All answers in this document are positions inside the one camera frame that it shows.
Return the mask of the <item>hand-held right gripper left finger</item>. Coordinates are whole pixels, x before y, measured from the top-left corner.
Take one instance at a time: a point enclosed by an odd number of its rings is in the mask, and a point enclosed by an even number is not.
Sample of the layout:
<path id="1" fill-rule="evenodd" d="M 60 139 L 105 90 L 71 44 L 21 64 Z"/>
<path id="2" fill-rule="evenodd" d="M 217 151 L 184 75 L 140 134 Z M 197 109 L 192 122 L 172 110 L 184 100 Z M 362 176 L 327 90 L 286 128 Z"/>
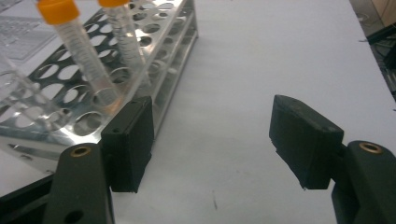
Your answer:
<path id="1" fill-rule="evenodd" d="M 154 141 L 152 99 L 127 103 L 101 132 L 109 185 L 114 192 L 138 192 Z"/>

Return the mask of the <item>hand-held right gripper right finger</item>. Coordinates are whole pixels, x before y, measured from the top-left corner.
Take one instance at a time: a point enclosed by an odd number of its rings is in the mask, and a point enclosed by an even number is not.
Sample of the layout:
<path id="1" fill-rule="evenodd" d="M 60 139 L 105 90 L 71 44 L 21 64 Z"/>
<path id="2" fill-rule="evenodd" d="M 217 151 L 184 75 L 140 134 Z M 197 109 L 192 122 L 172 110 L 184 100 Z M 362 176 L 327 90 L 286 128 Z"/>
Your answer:
<path id="1" fill-rule="evenodd" d="M 269 137 L 303 189 L 329 186 L 331 157 L 344 137 L 340 127 L 302 101 L 277 94 Z"/>

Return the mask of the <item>metal test tube rack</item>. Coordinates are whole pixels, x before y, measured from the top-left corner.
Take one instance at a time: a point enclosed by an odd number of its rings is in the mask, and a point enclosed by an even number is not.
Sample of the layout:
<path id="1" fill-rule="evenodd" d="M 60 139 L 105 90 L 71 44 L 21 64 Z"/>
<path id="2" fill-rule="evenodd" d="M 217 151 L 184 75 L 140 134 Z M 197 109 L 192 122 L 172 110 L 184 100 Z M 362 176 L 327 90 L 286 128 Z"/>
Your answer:
<path id="1" fill-rule="evenodd" d="M 131 0 L 137 40 L 146 58 L 151 86 L 140 94 L 152 98 L 154 130 L 159 131 L 198 31 L 193 0 Z M 97 143 L 115 116 L 98 104 L 92 88 L 65 47 L 45 55 L 28 76 L 66 114 L 64 130 L 48 133 L 22 113 L 0 103 L 0 148 L 51 174 L 60 154 L 81 143 Z"/>

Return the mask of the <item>orange cap test tube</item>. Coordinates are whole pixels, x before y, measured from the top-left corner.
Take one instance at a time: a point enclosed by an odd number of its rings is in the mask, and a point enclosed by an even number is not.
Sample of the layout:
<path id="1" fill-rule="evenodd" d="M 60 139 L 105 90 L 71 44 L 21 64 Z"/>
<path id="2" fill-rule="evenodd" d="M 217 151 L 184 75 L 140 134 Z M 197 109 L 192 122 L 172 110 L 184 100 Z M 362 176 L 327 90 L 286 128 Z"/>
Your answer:
<path id="1" fill-rule="evenodd" d="M 79 11 L 74 0 L 36 0 L 35 5 L 44 21 L 53 26 L 64 42 L 73 61 L 92 87 L 98 104 L 115 104 L 120 99 L 119 91 L 79 21 Z"/>
<path id="2" fill-rule="evenodd" d="M 130 10 L 130 0 L 98 0 L 107 16 L 107 22 L 117 40 L 117 45 L 124 63 L 127 65 L 134 84 L 140 90 L 148 89 L 149 77 L 143 73 L 144 54 L 135 34 Z"/>

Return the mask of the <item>red cap test tube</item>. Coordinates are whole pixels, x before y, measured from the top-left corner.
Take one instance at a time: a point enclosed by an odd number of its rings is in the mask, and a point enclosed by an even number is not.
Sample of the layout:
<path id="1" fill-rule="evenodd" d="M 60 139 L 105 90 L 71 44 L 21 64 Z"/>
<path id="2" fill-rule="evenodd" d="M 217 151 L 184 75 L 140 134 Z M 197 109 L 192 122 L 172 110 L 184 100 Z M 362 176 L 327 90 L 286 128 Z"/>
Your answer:
<path id="1" fill-rule="evenodd" d="M 48 131 L 59 130 L 67 124 L 67 116 L 62 109 L 1 52 L 0 101 Z"/>

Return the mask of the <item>clear plastic test tube rack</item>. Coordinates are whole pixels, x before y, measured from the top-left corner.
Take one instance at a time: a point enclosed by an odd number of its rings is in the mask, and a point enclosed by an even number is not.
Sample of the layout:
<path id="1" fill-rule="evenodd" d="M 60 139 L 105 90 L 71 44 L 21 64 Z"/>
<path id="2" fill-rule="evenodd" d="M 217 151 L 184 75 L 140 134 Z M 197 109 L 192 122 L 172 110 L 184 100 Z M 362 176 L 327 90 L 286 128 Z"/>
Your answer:
<path id="1" fill-rule="evenodd" d="M 55 37 L 39 18 L 0 16 L 0 51 L 10 60 L 29 60 Z"/>

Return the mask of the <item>black metal stand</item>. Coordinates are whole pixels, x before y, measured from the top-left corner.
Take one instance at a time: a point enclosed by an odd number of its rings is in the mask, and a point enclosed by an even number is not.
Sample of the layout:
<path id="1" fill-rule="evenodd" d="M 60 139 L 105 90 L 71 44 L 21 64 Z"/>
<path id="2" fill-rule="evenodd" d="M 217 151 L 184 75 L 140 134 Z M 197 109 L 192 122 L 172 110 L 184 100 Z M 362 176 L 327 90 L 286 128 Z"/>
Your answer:
<path id="1" fill-rule="evenodd" d="M 396 22 L 368 35 L 366 40 L 396 102 Z"/>

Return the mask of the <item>wooden cabinet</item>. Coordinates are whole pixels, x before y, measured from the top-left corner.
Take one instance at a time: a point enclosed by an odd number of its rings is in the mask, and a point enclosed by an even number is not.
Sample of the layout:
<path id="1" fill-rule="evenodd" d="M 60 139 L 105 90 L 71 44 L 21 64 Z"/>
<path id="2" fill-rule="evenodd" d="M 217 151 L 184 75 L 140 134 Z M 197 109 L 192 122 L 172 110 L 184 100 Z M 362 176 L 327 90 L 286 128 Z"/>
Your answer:
<path id="1" fill-rule="evenodd" d="M 396 22 L 396 0 L 372 0 L 384 26 Z"/>

